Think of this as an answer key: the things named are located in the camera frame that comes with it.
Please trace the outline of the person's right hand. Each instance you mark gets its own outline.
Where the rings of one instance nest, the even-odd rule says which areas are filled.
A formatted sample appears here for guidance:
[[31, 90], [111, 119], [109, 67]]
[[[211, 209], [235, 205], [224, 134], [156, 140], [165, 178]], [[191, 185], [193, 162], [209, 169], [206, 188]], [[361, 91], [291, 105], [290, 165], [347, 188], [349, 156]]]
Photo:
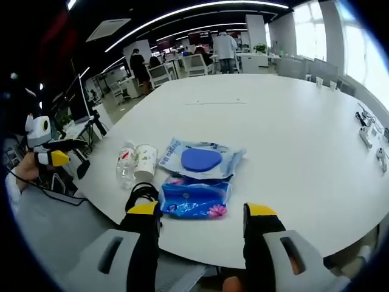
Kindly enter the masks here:
[[224, 280], [222, 292], [245, 292], [245, 286], [237, 276], [231, 276]]

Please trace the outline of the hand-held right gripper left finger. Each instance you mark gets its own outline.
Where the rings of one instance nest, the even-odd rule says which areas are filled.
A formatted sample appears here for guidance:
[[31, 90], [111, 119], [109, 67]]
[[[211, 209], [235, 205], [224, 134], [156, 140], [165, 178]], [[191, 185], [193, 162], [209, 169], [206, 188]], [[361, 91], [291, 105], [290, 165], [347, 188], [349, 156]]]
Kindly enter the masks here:
[[155, 291], [160, 204], [128, 209], [120, 229], [109, 229], [81, 252], [66, 276], [68, 291]]

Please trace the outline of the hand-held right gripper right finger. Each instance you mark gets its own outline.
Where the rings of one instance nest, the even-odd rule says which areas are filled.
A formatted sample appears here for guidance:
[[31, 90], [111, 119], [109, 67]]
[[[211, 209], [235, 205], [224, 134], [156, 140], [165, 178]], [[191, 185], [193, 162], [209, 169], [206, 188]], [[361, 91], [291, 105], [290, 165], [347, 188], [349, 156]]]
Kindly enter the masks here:
[[243, 227], [247, 291], [342, 291], [350, 283], [271, 208], [245, 203]]

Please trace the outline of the person's left hand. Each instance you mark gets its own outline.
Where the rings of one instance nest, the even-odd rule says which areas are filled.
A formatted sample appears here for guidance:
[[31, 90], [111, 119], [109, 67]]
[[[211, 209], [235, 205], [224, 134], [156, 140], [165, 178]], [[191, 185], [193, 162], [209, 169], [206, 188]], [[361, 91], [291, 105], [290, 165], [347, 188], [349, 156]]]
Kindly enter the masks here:
[[29, 181], [39, 176], [39, 167], [33, 152], [28, 152], [15, 167], [15, 175], [17, 176], [16, 184], [21, 192], [27, 187]]

